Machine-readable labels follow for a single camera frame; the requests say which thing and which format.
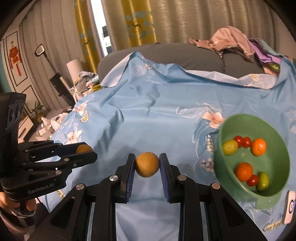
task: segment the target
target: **red tomato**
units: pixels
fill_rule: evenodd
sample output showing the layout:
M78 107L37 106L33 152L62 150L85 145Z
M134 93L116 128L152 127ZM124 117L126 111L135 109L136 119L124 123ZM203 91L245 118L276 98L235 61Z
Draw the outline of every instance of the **red tomato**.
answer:
M248 181L247 184L249 187L256 186L259 182L259 177L257 175L253 175Z
M242 138L241 136L236 136L235 138L233 138L233 140L237 142L239 148L242 147L242 145L244 144L244 138Z
M252 141L251 141L251 138L250 137L245 137L244 138L244 143L243 143L243 147L244 148L248 148L252 145Z

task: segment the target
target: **floor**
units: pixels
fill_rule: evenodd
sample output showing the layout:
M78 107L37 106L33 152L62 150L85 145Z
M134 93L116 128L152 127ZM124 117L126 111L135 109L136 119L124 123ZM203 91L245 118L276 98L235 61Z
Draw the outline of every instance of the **floor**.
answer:
M49 113L46 115L46 118L50 120L51 118L53 118L53 117L55 117L55 116L61 114L61 113L63 112L64 109L65 109L65 108L61 108L61 109L57 109L57 110L53 110L53 111L49 112ZM37 138L36 138L36 137L39 137L39 134L38 134L37 132L35 132L35 133L32 134L32 136L30 137L29 141L37 141Z

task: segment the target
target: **gray curtain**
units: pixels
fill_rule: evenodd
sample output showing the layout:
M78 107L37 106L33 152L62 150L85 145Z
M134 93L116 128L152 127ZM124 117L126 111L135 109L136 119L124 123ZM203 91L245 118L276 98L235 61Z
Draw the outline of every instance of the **gray curtain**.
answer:
M150 2L157 41L187 42L190 37L210 39L227 25L248 37L260 37L278 50L277 26L263 0L147 0ZM128 48L121 1L102 0L112 48Z
M34 4L20 25L20 41L33 82L48 110L65 108L68 104L58 96L50 83L53 70L44 56L35 57L34 51L43 44L55 69L71 83L66 63L80 58L85 65L74 13L73 0L40 0Z

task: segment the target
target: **green tomato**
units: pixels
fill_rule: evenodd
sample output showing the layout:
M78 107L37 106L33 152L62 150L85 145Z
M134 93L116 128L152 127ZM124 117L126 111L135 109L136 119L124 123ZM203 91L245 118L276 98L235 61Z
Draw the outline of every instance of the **green tomato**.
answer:
M228 140L223 143L223 152L227 156L234 154L238 148L239 145L235 140Z
M260 172L259 174L259 182L256 186L259 192L266 190L269 186L269 178L265 172Z

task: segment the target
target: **pile of clothes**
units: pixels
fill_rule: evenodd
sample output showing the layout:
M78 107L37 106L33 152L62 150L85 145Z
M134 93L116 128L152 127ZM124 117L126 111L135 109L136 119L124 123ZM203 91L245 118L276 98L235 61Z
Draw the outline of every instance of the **pile of clothes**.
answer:
M101 89L99 76L96 73L82 71L79 73L78 79L74 82L74 86L70 90L73 92L75 102L77 102L99 89Z
M218 29L210 40L190 38L189 43L215 51L220 58L223 57L225 49L240 54L251 62L254 61L254 55L257 55L264 72L273 76L279 75L280 63L284 57L276 53L263 39L248 39L239 29L232 26Z

